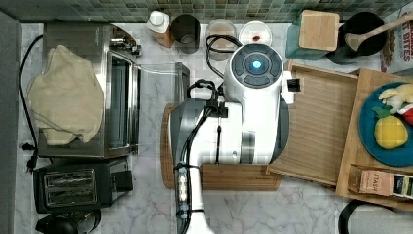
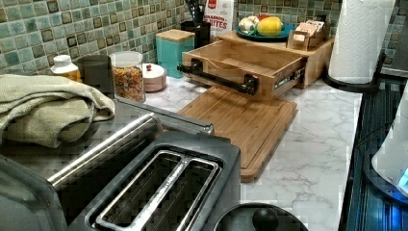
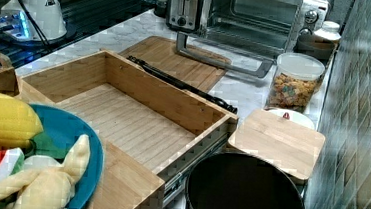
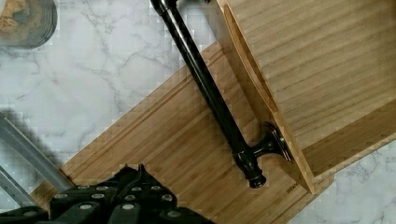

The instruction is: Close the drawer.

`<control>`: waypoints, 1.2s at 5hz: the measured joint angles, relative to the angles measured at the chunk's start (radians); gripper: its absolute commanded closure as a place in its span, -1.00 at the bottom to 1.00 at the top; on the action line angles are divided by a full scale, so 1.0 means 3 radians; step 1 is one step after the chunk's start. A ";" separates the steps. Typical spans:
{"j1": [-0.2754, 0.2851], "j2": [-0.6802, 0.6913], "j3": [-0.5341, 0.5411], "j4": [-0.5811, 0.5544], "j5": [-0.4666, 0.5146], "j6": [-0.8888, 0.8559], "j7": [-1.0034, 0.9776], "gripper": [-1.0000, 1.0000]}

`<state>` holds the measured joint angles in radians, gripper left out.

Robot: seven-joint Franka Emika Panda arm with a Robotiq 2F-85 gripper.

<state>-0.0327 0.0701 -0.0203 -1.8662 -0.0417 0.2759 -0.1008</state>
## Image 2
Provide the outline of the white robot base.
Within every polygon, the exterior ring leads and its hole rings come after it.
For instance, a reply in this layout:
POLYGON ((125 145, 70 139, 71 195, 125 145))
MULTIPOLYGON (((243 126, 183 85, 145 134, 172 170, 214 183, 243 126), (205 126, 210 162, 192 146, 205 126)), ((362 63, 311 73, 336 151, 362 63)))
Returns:
POLYGON ((390 131, 369 161, 368 178, 386 196, 407 205, 407 167, 408 92, 404 87, 390 131))

